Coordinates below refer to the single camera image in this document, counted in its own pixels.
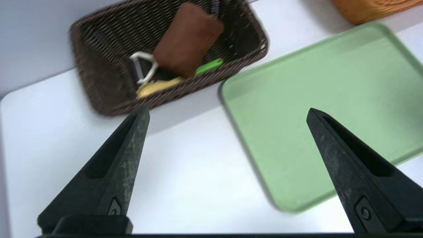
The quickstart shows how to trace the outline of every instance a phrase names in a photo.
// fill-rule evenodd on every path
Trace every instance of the green object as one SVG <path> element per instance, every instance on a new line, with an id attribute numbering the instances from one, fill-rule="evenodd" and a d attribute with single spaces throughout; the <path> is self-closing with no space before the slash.
<path id="1" fill-rule="evenodd" d="M 371 22 L 235 75 L 222 97 L 278 208 L 300 212 L 335 194 L 307 127 L 333 116 L 393 164 L 423 151 L 423 67 Z"/>
<path id="2" fill-rule="evenodd" d="M 213 60 L 206 64 L 203 64 L 202 66 L 198 67 L 198 69 L 195 71 L 195 75 L 200 75 L 212 69 L 218 68 L 222 64 L 223 64 L 223 59 L 221 58 Z"/>

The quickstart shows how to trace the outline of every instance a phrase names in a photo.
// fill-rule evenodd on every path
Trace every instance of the yellow object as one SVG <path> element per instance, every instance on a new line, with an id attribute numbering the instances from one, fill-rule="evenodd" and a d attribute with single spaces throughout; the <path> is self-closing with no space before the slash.
<path id="1" fill-rule="evenodd" d="M 176 77 L 170 81 L 156 81 L 151 83 L 146 83 L 141 85 L 137 90 L 137 98 L 141 99 L 148 95 L 151 95 L 157 91 L 168 89 L 176 84 L 182 82 L 184 79 L 181 77 Z"/>

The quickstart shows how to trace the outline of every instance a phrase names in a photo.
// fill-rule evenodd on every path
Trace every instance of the light green plastic tray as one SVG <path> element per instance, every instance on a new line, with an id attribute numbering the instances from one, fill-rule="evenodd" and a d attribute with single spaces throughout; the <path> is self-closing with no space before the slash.
<path id="1" fill-rule="evenodd" d="M 423 67 L 371 22 L 228 79 L 222 98 L 281 210 L 335 190 L 307 127 L 322 110 L 393 164 L 423 151 Z"/>

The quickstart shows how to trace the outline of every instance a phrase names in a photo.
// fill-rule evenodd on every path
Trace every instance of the basket rim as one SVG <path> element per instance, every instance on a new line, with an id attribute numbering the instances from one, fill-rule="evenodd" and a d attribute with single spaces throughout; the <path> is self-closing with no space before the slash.
<path id="1" fill-rule="evenodd" d="M 113 12 L 113 11 L 116 11 L 116 10 L 121 10 L 121 9 L 126 8 L 126 7 L 130 7 L 130 6 L 133 6 L 133 5 L 142 3 L 142 2 L 147 2 L 147 1 L 153 1 L 153 0 L 125 0 L 123 2 L 119 2 L 119 3 L 115 3 L 115 4 L 112 4 L 112 5 L 103 7 L 99 10 L 96 10 L 93 13 L 90 13 L 88 15 L 81 17 L 80 19 L 75 21 L 69 29 L 69 35 L 70 35 L 71 44 L 72 44 L 72 48 L 73 48 L 73 52 L 74 52 L 74 54 L 73 54 L 74 55 L 74 61 L 75 61 L 76 67 L 78 68 L 80 80 L 82 81 L 82 83 L 84 85 L 84 90 L 85 90 L 86 94 L 88 95 L 88 98 L 89 98 L 91 105 L 93 106 L 93 108 L 96 111 L 98 111 L 101 114 L 104 114 L 104 115 L 107 115 L 107 116 L 119 115 L 118 112 L 122 111 L 123 108 L 130 107 L 131 105 L 134 105 L 134 104 L 140 105 L 143 102 L 145 102 L 147 99 L 157 97 L 159 95 L 168 95 L 172 92 L 172 89 L 174 88 L 174 87 L 171 87 L 171 88 L 168 88 L 168 89 L 165 89 L 165 90 L 162 90 L 162 91 L 155 92 L 155 93 L 153 93 L 153 94 L 151 94 L 151 95 L 149 95 L 149 96 L 147 96 L 146 98 L 143 98 L 143 99 L 137 99 L 134 96 L 134 98 L 132 98 L 132 99 L 126 101 L 126 102 L 119 103 L 118 105 L 107 106 L 103 102 L 103 100 L 101 100 L 101 96 L 99 95 L 99 92 L 97 90 L 90 90 L 89 89 L 90 85 L 86 82 L 86 80 L 84 80 L 84 78 L 89 77 L 87 75 L 87 73 L 84 71 L 84 68 L 85 68 L 84 62 L 86 60 L 83 59 L 83 57 L 77 57 L 78 55 L 85 54 L 84 46 L 83 46 L 84 41 L 82 40 L 82 29 L 81 29 L 81 27 L 85 23 L 88 23 L 92 20 L 95 20 L 96 18 L 107 15 L 110 12 Z M 239 4 L 241 10 L 245 14 L 246 18 L 248 19 L 248 21 L 252 25 L 255 33 L 257 34 L 258 39 L 259 39 L 258 46 L 255 49 L 253 49 L 252 51 L 250 51 L 249 53 L 247 53 L 246 55 L 244 55 L 240 58 L 237 58 L 237 59 L 232 60 L 230 62 L 225 62 L 220 67 L 213 69 L 211 71 L 208 71 L 204 74 L 194 75 L 193 77 L 187 78 L 182 83 L 178 84 L 177 86 L 185 87 L 185 86 L 188 86 L 193 81 L 198 81 L 198 80 L 202 80 L 202 79 L 210 78 L 210 77 L 217 78 L 217 80 L 214 82 L 214 83 L 216 83 L 220 80 L 223 80 L 226 77 L 226 75 L 228 74 L 228 72 L 232 72 L 232 75 L 233 75 L 233 74 L 237 73 L 239 70 L 241 70 L 243 67 L 263 58 L 267 54 L 267 52 L 269 50 L 268 49 L 269 43 L 268 43 L 267 35 L 265 34 L 265 32 L 264 32 L 260 22 L 258 21 L 256 15 L 250 9 L 249 4 L 246 2 L 246 0 L 233 0 L 233 1 L 236 1 Z"/>

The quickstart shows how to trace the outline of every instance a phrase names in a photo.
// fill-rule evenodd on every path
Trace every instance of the orange wicker basket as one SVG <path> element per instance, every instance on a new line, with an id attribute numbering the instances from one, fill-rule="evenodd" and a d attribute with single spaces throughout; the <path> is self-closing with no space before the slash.
<path id="1" fill-rule="evenodd" d="M 339 12 L 352 24 L 387 17 L 423 3 L 423 0 L 333 0 Z"/>

